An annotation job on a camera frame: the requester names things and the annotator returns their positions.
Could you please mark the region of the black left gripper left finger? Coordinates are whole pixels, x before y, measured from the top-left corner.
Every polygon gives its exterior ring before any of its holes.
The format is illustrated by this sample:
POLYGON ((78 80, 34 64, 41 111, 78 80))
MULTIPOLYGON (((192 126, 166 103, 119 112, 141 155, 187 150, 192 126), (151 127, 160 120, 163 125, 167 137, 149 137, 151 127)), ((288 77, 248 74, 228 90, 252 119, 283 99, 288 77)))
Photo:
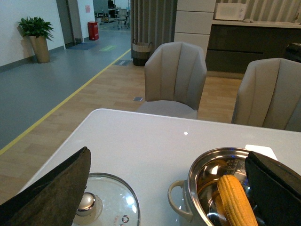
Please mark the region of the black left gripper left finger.
POLYGON ((0 206, 2 226, 70 226, 90 172, 87 147, 0 206))

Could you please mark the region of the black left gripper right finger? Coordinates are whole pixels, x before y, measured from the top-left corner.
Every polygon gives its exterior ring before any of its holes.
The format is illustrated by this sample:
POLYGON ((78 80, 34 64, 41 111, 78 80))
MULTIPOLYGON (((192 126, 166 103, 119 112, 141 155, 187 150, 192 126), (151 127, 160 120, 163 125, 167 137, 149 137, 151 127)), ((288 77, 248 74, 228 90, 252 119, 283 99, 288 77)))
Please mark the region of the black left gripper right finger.
POLYGON ((250 151, 246 175, 253 200, 267 226, 301 224, 301 176, 263 154, 250 151))

